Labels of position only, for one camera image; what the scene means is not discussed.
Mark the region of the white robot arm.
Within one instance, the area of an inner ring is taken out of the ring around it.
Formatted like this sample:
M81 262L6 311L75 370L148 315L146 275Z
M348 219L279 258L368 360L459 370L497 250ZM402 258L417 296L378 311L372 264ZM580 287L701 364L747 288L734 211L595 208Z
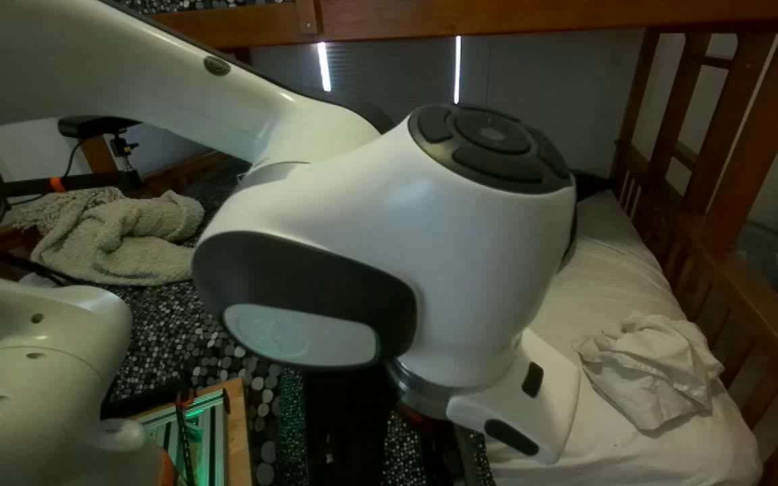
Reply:
M562 457L580 372L529 327L574 249L575 179L544 133L478 106L377 130L109 0L0 0L0 125L64 115L245 161L191 256L244 349L378 368L421 416Z

